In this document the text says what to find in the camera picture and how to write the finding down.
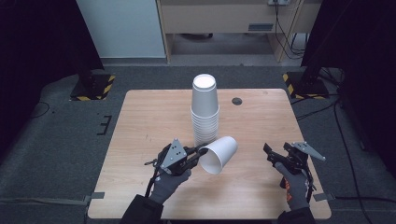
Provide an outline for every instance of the gloved hand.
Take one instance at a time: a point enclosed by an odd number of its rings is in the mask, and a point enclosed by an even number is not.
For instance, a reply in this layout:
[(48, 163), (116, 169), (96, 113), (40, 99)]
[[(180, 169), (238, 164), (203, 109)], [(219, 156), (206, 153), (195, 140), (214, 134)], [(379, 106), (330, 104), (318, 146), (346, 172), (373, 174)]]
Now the gloved hand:
[(275, 168), (285, 177), (286, 180), (286, 200), (291, 210), (309, 207), (306, 201), (306, 176), (302, 173), (297, 175), (291, 174), (288, 169), (281, 163), (275, 163)]
[(163, 204), (177, 189), (177, 187), (188, 180), (191, 176), (191, 170), (186, 170), (182, 175), (169, 175), (164, 170), (160, 171), (159, 177), (154, 183), (154, 190), (151, 192), (149, 198), (156, 202)]

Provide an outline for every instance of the black stand base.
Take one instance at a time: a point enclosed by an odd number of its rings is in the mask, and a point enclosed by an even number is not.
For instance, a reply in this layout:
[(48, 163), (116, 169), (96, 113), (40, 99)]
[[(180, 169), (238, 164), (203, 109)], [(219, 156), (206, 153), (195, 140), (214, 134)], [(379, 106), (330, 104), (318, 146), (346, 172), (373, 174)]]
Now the black stand base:
[(112, 75), (92, 75), (92, 78), (94, 82), (90, 87), (84, 87), (81, 80), (78, 80), (70, 94), (72, 101), (103, 100), (107, 97), (115, 77)]
[(314, 83), (305, 84), (302, 82), (303, 74), (304, 72), (288, 72), (283, 75), (291, 98), (329, 98), (329, 92), (321, 79), (316, 79)]

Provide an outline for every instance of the person's left hand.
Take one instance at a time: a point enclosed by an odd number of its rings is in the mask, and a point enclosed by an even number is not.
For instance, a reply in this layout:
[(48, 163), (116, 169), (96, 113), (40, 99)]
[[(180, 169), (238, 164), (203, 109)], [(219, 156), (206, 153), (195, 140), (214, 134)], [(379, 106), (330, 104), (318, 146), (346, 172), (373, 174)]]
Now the person's left hand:
[(164, 170), (161, 170), (160, 175), (154, 182), (154, 190), (149, 198), (156, 203), (163, 204), (176, 191), (177, 187), (188, 180), (190, 176), (190, 169), (178, 176), (169, 175)]

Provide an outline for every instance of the vent grille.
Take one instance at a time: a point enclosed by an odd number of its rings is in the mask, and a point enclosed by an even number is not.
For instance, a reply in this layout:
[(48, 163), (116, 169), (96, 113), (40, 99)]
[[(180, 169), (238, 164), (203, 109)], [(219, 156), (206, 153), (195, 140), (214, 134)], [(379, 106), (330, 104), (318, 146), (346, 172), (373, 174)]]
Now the vent grille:
[(273, 23), (251, 23), (248, 26), (249, 31), (272, 31)]

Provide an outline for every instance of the power strip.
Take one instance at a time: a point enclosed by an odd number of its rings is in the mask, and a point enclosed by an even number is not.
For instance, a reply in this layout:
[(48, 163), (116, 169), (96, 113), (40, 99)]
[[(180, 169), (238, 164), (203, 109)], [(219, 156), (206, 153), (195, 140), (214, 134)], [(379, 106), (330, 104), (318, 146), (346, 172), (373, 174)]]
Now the power strip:
[(287, 6), (290, 5), (290, 0), (268, 0), (268, 6)]

